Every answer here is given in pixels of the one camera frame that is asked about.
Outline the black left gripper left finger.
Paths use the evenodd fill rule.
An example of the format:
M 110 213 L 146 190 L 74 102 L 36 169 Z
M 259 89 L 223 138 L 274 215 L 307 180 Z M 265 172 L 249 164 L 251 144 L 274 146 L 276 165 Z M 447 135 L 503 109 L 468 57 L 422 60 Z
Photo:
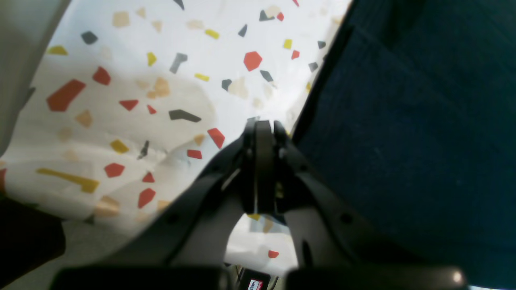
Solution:
M 138 237 L 86 267 L 59 272 L 52 290 L 229 290 L 227 242 L 244 213 L 258 211 L 258 121 L 221 150 L 192 185 Z

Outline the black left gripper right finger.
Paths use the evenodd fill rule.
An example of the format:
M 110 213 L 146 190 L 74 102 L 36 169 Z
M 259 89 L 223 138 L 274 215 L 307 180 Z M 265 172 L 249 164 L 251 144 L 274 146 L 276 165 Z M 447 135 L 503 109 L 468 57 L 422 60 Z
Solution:
M 466 290 L 460 268 L 426 262 L 376 231 L 312 169 L 285 128 L 256 122 L 256 213 L 283 216 L 298 270 L 286 286 Z

